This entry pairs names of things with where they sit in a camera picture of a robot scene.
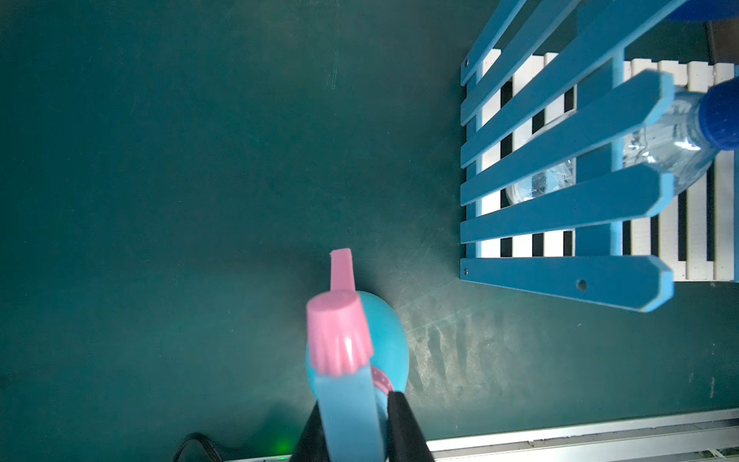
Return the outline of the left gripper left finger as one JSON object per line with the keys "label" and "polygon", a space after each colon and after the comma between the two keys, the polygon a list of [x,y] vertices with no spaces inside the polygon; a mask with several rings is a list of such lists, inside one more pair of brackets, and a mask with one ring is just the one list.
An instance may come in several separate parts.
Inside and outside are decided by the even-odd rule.
{"label": "left gripper left finger", "polygon": [[329,462],[319,403],[316,402],[294,448],[290,462]]}

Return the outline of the aluminium front rail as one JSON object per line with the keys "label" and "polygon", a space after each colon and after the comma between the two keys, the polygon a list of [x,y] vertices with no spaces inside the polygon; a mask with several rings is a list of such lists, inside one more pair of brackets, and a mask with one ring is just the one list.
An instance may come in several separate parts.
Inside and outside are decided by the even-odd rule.
{"label": "aluminium front rail", "polygon": [[738,410],[434,440],[436,461],[736,461]]}

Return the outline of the blue white slatted shelf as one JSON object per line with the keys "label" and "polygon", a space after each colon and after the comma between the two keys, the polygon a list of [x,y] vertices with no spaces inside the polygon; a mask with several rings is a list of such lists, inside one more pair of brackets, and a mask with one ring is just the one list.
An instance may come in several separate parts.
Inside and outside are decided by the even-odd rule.
{"label": "blue white slatted shelf", "polygon": [[627,61],[666,17],[736,15],[734,1],[502,1],[460,65],[467,178],[464,281],[650,312],[675,283],[737,281],[738,148],[681,194],[673,173],[623,166],[624,138],[675,88],[704,94],[731,64]]}

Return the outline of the clear blue-capped spray bottle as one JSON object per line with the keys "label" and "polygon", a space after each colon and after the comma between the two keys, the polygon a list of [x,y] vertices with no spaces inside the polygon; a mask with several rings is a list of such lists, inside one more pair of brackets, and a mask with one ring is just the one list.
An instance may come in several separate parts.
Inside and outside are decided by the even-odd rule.
{"label": "clear blue-capped spray bottle", "polygon": [[623,166],[654,164],[675,177],[675,194],[696,183],[722,151],[738,148],[738,79],[707,92],[675,88],[672,106],[653,125],[624,138]]}

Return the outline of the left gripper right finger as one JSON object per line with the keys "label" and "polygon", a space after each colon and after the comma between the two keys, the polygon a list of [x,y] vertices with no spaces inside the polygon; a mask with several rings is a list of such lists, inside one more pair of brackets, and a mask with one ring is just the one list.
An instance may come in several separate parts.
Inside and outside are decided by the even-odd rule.
{"label": "left gripper right finger", "polygon": [[408,400],[401,392],[388,394],[388,458],[390,462],[434,462]]}

